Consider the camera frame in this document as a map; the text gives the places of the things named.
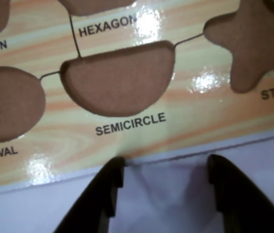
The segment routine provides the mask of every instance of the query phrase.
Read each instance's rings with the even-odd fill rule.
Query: oval shape
[[[162,96],[174,62],[173,44],[161,41],[69,61],[61,78],[81,107],[102,116],[128,117]]]
[[[29,131],[45,110],[39,79],[22,70],[0,67],[0,142]]]

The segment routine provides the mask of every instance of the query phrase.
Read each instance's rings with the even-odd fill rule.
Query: glossy surface
[[[141,0],[129,8],[73,17],[73,23],[77,35],[84,25],[133,13],[140,17],[133,25],[77,38],[85,56],[156,40],[176,43],[200,34],[208,19],[235,11],[237,6],[233,0]],[[67,16],[55,0],[12,1],[10,27],[0,34],[0,40],[6,39],[9,45],[0,51],[0,66],[18,67],[39,77],[76,58]],[[71,100],[58,74],[45,77],[47,104],[42,119],[25,135],[0,143],[0,151],[13,147],[17,152],[0,156],[0,186],[26,182],[17,186],[24,187],[61,180],[67,174],[77,176],[77,171],[102,165],[119,154],[146,159],[154,153],[273,130],[274,94],[270,89],[274,92],[274,72],[255,90],[238,95],[229,85],[231,63],[227,50],[202,36],[178,45],[167,91],[153,106],[128,118],[92,114]],[[166,121],[96,134],[97,127],[160,113]]]

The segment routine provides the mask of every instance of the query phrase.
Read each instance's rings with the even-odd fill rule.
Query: star cutout
[[[238,11],[209,20],[205,37],[233,54],[231,88],[246,93],[274,70],[274,2],[240,0]]]

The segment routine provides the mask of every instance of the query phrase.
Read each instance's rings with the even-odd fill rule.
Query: wooden puzzle board
[[[104,117],[74,103],[61,83],[61,65],[78,56],[64,6],[57,0],[12,0],[0,33],[0,66],[37,78],[51,75],[41,80],[47,101],[42,119],[18,139],[0,143],[0,191],[88,174],[117,155],[150,161],[153,154],[171,151],[166,158],[178,149],[248,136],[222,143],[231,146],[251,141],[253,134],[270,135],[264,132],[274,130],[274,72],[255,90],[235,94],[229,85],[231,53],[201,35],[208,19],[238,5],[238,0],[137,0],[72,16],[81,56],[199,35],[176,46],[174,75],[158,102],[136,116]]]

